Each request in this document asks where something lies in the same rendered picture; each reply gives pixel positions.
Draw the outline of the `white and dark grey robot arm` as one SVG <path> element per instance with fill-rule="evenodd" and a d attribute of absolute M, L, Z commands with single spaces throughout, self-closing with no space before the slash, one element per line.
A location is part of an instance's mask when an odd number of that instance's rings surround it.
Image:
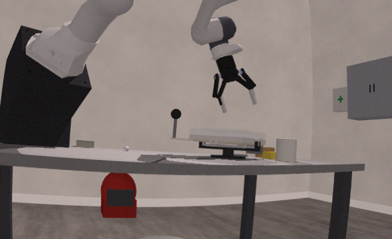
<path fill-rule="evenodd" d="M 26 45 L 26 55 L 61 78 L 78 76 L 100 37 L 134 1 L 87 0 L 72 21 L 35 33 Z M 191 27 L 193 41 L 201 46 L 209 43 L 212 60 L 243 51 L 241 45 L 228 42 L 237 31 L 235 22 L 230 17 L 212 18 L 218 8 L 235 1 L 203 0 Z"/>

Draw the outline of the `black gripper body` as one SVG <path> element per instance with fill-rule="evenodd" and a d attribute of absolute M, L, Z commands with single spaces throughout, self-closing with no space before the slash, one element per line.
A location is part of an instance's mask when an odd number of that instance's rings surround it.
<path fill-rule="evenodd" d="M 225 80 L 228 73 L 230 73 L 231 75 L 229 76 L 229 79 L 227 82 L 234 82 L 237 79 L 237 77 L 232 74 L 233 72 L 236 72 L 237 74 L 239 73 L 239 71 L 235 67 L 236 64 L 234 62 L 232 55 L 221 57 L 216 60 L 216 63 L 217 63 L 219 72 L 221 74 L 221 78 L 223 80 Z"/>

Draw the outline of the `white mug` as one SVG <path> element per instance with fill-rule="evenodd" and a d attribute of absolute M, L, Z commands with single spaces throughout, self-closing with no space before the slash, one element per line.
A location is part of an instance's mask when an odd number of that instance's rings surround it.
<path fill-rule="evenodd" d="M 296 161 L 297 139 L 276 138 L 276 160 Z"/>

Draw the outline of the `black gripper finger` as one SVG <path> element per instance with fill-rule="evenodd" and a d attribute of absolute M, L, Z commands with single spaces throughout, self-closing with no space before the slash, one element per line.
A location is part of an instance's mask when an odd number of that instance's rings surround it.
<path fill-rule="evenodd" d="M 230 75 L 231 74 L 228 73 L 226 78 L 225 78 L 225 80 L 222 81 L 222 84 L 221 84 L 221 87 L 219 89 L 219 92 L 218 92 L 218 87 L 219 87 L 219 78 L 221 77 L 221 74 L 215 74 L 214 75 L 215 82 L 214 82 L 214 87 L 213 87 L 213 98 L 217 98 L 218 99 L 219 104 L 221 105 L 221 109 L 222 109 L 223 113 L 226 113 L 227 109 L 226 109 L 223 97 L 221 97 L 221 96 L 223 94 L 223 91 L 225 89 L 226 83 L 227 83 Z"/>
<path fill-rule="evenodd" d="M 245 88 L 247 88 L 250 94 L 250 98 L 252 100 L 252 104 L 255 105 L 257 104 L 257 100 L 254 94 L 253 88 L 256 86 L 256 84 L 250 79 L 250 77 L 246 74 L 244 68 L 241 68 L 239 71 L 239 74 L 245 79 L 243 80 L 236 72 L 233 72 L 232 74 L 237 77 L 235 81 L 239 82 L 242 84 Z"/>

